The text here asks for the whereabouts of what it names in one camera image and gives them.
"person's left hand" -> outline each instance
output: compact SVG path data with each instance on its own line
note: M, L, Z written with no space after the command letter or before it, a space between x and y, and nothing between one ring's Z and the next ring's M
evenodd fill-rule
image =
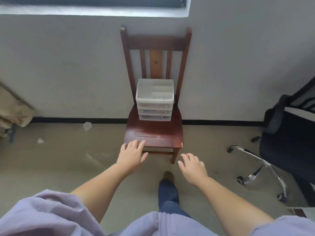
M126 144L121 146L116 164L121 169L125 170L128 175L131 175L138 170L146 160L149 153L146 152L141 157L145 142L146 141L143 140L138 147L138 140L130 142L127 147Z

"chair backrest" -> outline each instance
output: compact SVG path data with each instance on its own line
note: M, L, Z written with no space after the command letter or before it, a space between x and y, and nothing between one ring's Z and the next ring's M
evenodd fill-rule
M315 77L289 97L287 107L298 108L315 114Z
M127 71L130 81L130 87L134 103L136 104L136 82L132 68L132 62L130 57L130 50L140 51L140 62L142 78L147 78L146 68L146 56L145 50L150 51L150 73L151 79L162 79L162 63L163 63L163 51L167 51L166 62L166 79L170 79L171 65L172 65L172 53L173 51L182 51L182 57L179 68L178 82L175 92L175 104L178 104L181 86L183 83L183 77L186 67L186 61L191 40L191 28L186 29L185 37L174 36L147 36L147 35L132 35L128 36L126 27L120 28L121 40L123 43L124 54L126 59Z

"storage box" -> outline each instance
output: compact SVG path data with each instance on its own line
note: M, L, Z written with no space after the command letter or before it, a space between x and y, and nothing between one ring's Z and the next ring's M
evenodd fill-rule
M136 102L140 120L171 121L174 104L172 79L139 79Z

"floor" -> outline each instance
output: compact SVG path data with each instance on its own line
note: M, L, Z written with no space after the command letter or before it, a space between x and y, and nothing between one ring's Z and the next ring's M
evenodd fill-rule
M82 124L30 124L18 128L13 143L0 142L0 215L19 199L44 189L70 192L111 166L119 153L125 125L93 124L85 131ZM184 126L184 148L181 153L194 153L202 160L210 177L239 196L276 218L290 214L278 202L281 186L267 169L253 185L243 187L236 181L259 167L257 159L242 152L226 152L238 144L258 152L250 138L258 135L256 127ZM44 143L38 144L38 138ZM201 224L218 235L224 232L206 198L189 185L177 163L168 156L149 156L144 166L128 177L118 188L101 223L107 233L126 227L140 216L158 210L157 186L164 173L175 175L181 207ZM307 206L292 175L279 170L290 190L289 206Z

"gray wall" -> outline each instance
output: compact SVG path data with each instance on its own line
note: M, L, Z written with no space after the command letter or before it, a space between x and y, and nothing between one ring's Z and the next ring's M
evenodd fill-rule
M0 15L0 82L38 116L127 118L120 26L166 35L190 26L183 119L262 120L315 75L314 10L315 0L192 0L187 18ZM174 73L178 64L176 54Z

